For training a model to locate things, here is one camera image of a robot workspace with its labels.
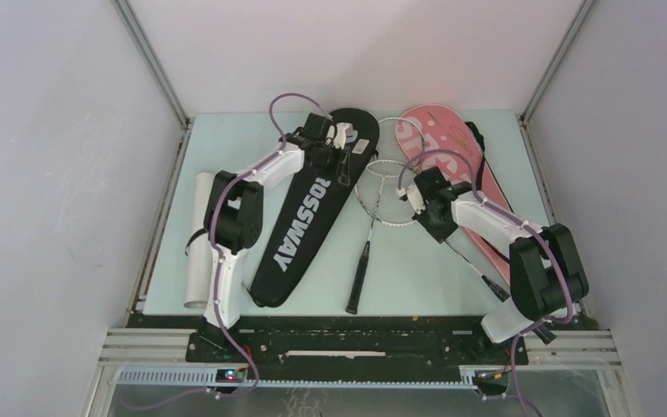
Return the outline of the black racket bag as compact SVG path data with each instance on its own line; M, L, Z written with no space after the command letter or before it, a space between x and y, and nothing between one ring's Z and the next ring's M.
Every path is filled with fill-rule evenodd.
M299 245L293 245L285 240L293 235L292 223L301 214L307 188L314 179L311 169L289 176L292 179L289 190L250 289L252 300L260 307L277 308L293 293L376 151L380 128L373 115L362 109L344 108L335 110L332 117L336 122L349 122L354 128L347 137L347 146L351 150L351 184L348 187L331 185L303 240Z

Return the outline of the pink sport racket bag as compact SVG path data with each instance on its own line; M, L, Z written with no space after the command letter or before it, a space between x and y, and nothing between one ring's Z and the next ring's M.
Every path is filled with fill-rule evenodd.
M400 118L407 119L409 122L397 120L394 125L394 137L407 159L431 149L450 149L459 152L469 159L477 176L481 172L478 188L503 209L512 211L510 203L486 162L484 156L485 139L478 132L473 122L465 122L453 109L440 104L413 107ZM460 159L450 155L424 156L420 162L414 164L418 171L433 166L438 167L444 177L453 184L471 180L468 168L464 166ZM509 284L509 265L508 261L504 259L505 257L470 229L467 228L464 233L479 252L497 269L502 280Z

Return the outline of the white shuttlecock tube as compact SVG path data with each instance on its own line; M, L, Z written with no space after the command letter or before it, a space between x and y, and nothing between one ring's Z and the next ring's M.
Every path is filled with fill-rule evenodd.
M195 176L195 191L192 205L191 236L186 245L188 277L184 307L205 308L209 298L212 254L208 243L208 227L205 215L215 175L201 172Z

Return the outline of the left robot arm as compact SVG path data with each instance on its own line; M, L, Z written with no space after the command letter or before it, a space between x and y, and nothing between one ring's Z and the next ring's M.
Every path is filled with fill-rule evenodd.
M236 174L215 174L204 217L204 231L213 250L214 277L205 311L208 323L219 328L207 339L206 349L218 361L231 361L240 350L239 337L229 332L241 315L238 300L242 278L237 263L258 241L264 215L265 190L304 169L313 172L302 212L292 223L286 243L299 245L332 184L351 184L347 146L354 132L349 122L332 116L309 115L303 127L281 136L280 144L253 167Z

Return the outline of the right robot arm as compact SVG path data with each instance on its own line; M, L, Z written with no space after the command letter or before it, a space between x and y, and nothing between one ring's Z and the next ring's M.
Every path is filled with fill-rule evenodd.
M505 341L545 319L567 322L589 283L571 231L561 223L541 226L517 217L471 183L451 184L438 168L417 174L400 190L416 220L437 242L458 228L472 231L508 261L510 295L481 319L470 340L473 357L496 361Z

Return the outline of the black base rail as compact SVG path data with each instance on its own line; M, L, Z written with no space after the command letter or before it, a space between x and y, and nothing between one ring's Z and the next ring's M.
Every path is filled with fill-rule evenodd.
M524 341L493 344L476 334L479 318L456 316L243 316L232 341L202 317L129 318L129 328L190 332L181 358L216 363L214 382L463 382L469 366L528 364Z

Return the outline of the right aluminium frame post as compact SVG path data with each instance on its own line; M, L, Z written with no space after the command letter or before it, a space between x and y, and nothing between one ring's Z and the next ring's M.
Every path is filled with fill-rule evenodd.
M574 17L559 41L558 47L553 53L543 75L540 77L536 88L532 92L524 110L520 114L520 121L524 125L529 124L531 119L535 116L546 93L598 4L598 0L583 0L578 6Z

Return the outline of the aluminium frame post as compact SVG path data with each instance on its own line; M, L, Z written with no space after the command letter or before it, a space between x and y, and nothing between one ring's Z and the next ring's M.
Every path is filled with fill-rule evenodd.
M168 174L162 189L162 197L158 206L155 222L149 235L148 248L144 258L144 266L148 267L154 262L156 253L159 250L162 241L160 234L166 222L168 195L175 182L174 177L177 170L177 163L190 121L188 114L183 108L179 96L175 92L168 74L161 63L161 59L155 52L131 2L126 0L113 0L111 3L115 7L117 15L122 20L140 58L144 62L155 85L158 87L165 103L169 106L170 113L178 125L178 133L175 135L170 153L171 159Z
M524 125L529 124L531 119L535 116L546 93L598 4L598 0L583 0L578 6L574 17L559 41L558 47L553 53L543 75L540 77L536 88L532 92L524 110L520 114L520 121Z

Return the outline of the left aluminium frame post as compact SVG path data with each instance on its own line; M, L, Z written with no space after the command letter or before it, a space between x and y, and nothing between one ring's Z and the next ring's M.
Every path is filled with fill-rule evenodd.
M144 258L144 266L148 267L154 262L156 253L159 250L162 241L160 234L166 222L168 195L175 182L174 177L177 170L177 163L190 121L188 114L183 108L179 96L175 92L168 74L161 63L161 59L155 52L131 2L126 0L113 0L111 3L115 7L117 15L122 20L140 58L144 62L155 85L158 87L165 103L169 106L170 113L178 125L178 133L175 135L170 153L171 159L168 174L162 189L162 197L158 206L155 222L149 235L148 248Z

